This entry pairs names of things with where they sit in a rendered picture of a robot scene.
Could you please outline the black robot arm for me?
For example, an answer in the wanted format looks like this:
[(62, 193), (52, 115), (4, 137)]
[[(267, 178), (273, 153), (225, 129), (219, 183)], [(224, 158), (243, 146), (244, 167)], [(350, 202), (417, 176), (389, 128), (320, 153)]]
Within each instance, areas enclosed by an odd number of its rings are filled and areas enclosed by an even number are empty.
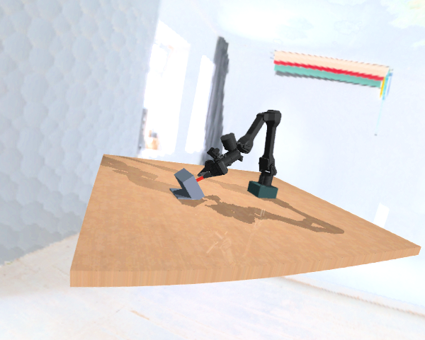
[[(259, 177), (259, 184), (262, 186), (272, 186), (273, 176), (278, 173), (275, 166), (275, 159), (273, 156), (274, 145), (276, 141), (276, 128), (281, 122), (281, 112), (279, 110), (267, 110), (263, 113), (257, 113), (255, 120), (249, 127), (246, 134), (236, 140), (234, 132), (223, 135), (220, 139), (223, 147), (230, 158), (232, 163), (236, 160), (243, 162), (243, 156), (241, 153), (248, 154), (254, 146), (254, 138), (259, 133), (260, 129), (266, 122), (266, 140), (264, 145), (263, 155), (259, 157), (259, 171), (261, 172)], [(208, 154), (215, 160), (221, 160), (224, 154), (219, 153), (219, 149), (211, 147), (208, 150)], [(213, 160), (213, 161), (214, 161)], [(268, 172), (267, 172), (268, 171)], [(273, 186), (272, 186), (273, 187)]]

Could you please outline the grey sloped panel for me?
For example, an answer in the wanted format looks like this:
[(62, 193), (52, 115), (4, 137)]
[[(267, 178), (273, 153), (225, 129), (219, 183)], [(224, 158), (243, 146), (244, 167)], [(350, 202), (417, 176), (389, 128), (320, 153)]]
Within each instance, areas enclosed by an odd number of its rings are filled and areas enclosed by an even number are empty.
[(186, 169), (182, 169), (174, 174), (181, 188), (170, 188), (169, 190), (177, 199), (200, 200), (205, 197), (196, 178)]

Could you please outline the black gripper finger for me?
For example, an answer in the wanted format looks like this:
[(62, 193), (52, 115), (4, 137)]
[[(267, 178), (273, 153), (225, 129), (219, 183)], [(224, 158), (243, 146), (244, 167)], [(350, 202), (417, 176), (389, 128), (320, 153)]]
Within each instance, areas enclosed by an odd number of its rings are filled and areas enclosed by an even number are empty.
[(204, 176), (209, 170), (210, 170), (210, 167), (208, 166), (208, 164), (206, 162), (205, 167), (200, 171), (200, 173), (198, 174), (198, 177)]
[(214, 176), (221, 176), (221, 172), (217, 167), (216, 163), (213, 163), (212, 168), (203, 176), (204, 179), (214, 177)]

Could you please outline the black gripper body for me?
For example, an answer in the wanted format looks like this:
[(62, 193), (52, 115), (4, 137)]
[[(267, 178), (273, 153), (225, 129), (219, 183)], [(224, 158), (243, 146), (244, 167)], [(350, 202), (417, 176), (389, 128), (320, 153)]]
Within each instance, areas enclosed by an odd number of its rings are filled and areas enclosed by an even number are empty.
[(217, 160), (217, 161), (207, 160), (206, 162), (208, 166), (210, 167), (210, 169), (213, 167), (213, 163), (216, 163), (222, 175), (225, 175), (228, 172), (227, 167), (232, 165), (232, 159), (227, 153), (224, 154), (221, 160)]

